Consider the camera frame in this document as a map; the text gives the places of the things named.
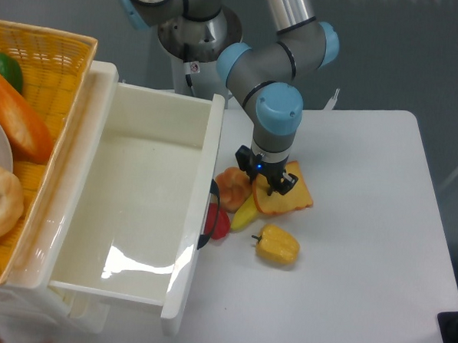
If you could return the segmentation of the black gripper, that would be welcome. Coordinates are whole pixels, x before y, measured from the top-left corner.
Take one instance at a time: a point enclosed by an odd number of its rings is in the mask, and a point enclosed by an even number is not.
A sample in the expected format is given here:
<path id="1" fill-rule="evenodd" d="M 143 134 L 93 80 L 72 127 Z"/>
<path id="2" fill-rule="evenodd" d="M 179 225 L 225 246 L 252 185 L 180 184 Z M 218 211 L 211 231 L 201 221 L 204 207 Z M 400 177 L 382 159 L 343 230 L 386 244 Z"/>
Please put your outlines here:
<path id="1" fill-rule="evenodd" d="M 298 177 L 293 173 L 286 172 L 285 165 L 287 157 L 279 162 L 264 161 L 263 154 L 255 154 L 245 145 L 236 151 L 236 162 L 239 169 L 247 174 L 250 182 L 253 182 L 258 175 L 265 177 L 269 188 L 266 193 L 271 196 L 273 193 L 287 194 L 298 182 Z"/>

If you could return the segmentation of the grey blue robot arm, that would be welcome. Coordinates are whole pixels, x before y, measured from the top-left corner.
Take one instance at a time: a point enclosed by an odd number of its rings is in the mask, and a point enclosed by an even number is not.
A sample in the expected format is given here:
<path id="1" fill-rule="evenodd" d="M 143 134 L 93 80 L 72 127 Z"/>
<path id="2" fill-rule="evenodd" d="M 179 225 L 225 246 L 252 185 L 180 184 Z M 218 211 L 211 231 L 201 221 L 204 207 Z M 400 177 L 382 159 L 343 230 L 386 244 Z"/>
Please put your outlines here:
<path id="1" fill-rule="evenodd" d="M 255 50 L 222 0 L 119 0 L 133 27 L 157 30 L 176 93 L 236 99 L 254 126 L 252 143 L 236 154 L 240 170 L 250 180 L 265 177 L 269 192 L 286 194 L 298 182 L 285 166 L 303 110 L 294 81 L 333 61 L 340 41 L 310 0 L 266 1 L 277 40 Z"/>

